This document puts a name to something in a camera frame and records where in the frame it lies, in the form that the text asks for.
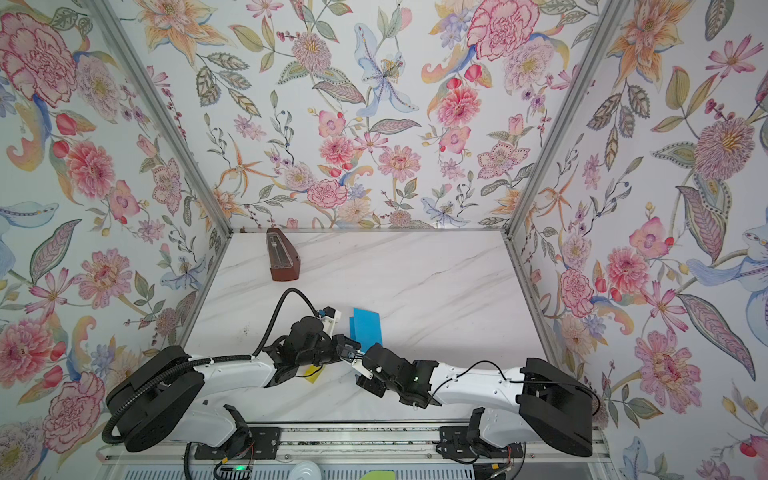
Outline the blue square paper sheet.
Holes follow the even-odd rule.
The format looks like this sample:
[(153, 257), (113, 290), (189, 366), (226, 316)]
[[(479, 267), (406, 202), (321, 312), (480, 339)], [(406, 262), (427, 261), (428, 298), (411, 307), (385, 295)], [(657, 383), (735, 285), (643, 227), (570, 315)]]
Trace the blue square paper sheet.
[(382, 344), (382, 330), (378, 313), (354, 308), (350, 317), (350, 337), (366, 352), (375, 344)]

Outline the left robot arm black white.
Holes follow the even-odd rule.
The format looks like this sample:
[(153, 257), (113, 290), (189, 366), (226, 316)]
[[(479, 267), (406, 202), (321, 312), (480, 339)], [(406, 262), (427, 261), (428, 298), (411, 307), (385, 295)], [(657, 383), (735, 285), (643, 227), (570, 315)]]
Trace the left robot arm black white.
[(247, 388), (267, 389), (298, 375), (303, 366), (323, 367), (359, 359), (359, 342), (330, 335), (326, 320), (312, 316), (288, 334), (251, 354), (193, 357), (179, 346), (164, 349), (111, 390), (102, 430), (109, 445), (141, 452), (163, 441), (197, 443), (239, 457), (254, 443), (237, 407), (216, 395)]

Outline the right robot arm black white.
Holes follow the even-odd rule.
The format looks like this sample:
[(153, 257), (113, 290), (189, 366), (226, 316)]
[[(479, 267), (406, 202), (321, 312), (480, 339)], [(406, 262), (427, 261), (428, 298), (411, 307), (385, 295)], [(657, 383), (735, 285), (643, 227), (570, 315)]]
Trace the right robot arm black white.
[(469, 433), (487, 445), (540, 440), (571, 456), (593, 454), (599, 398), (545, 360), (529, 358), (507, 370), (480, 360), (462, 370), (434, 360), (409, 362), (380, 344), (350, 360), (358, 386), (378, 397), (391, 391), (416, 409), (473, 406)]

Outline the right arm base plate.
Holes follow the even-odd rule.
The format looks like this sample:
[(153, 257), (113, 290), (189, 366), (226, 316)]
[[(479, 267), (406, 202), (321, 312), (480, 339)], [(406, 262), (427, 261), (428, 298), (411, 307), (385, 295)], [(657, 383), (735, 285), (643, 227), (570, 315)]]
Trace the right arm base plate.
[(520, 443), (495, 447), (479, 438), (476, 432), (469, 432), (468, 426), (443, 426), (438, 429), (439, 439), (436, 452), (444, 459), (469, 462), (473, 459), (489, 459), (509, 462), (523, 458)]

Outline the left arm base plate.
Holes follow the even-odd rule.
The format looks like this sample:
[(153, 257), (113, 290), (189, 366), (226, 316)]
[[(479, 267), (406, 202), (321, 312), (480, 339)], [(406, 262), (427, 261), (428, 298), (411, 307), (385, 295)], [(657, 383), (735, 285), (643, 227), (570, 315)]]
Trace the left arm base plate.
[(280, 445), (282, 429), (279, 427), (251, 427), (249, 432), (237, 430), (220, 447), (199, 445), (195, 460), (274, 460)]

